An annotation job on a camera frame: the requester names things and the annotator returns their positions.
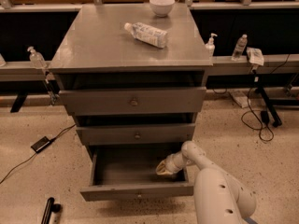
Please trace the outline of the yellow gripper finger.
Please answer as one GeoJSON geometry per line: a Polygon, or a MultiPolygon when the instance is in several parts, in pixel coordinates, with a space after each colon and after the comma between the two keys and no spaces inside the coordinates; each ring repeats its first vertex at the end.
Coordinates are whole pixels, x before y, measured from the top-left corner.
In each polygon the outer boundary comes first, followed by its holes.
{"type": "Polygon", "coordinates": [[[172,172],[166,169],[165,161],[161,161],[156,167],[157,175],[171,175],[172,172]]]}

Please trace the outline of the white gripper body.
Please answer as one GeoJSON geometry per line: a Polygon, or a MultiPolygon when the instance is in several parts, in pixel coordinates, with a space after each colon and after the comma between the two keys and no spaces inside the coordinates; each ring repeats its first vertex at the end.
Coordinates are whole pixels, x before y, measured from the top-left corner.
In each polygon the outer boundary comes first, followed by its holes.
{"type": "Polygon", "coordinates": [[[188,159],[180,151],[166,157],[165,170],[169,175],[173,175],[186,167],[187,163],[188,159]]]}

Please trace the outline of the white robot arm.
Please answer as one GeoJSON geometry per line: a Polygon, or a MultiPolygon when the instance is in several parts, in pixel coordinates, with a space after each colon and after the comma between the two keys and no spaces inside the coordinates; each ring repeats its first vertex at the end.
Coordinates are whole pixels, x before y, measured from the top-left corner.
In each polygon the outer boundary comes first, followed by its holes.
{"type": "Polygon", "coordinates": [[[184,142],[181,151],[162,160],[156,174],[173,175],[190,164],[199,169],[193,186],[197,224],[245,224],[256,210],[253,192],[210,160],[193,141],[184,142]]]}

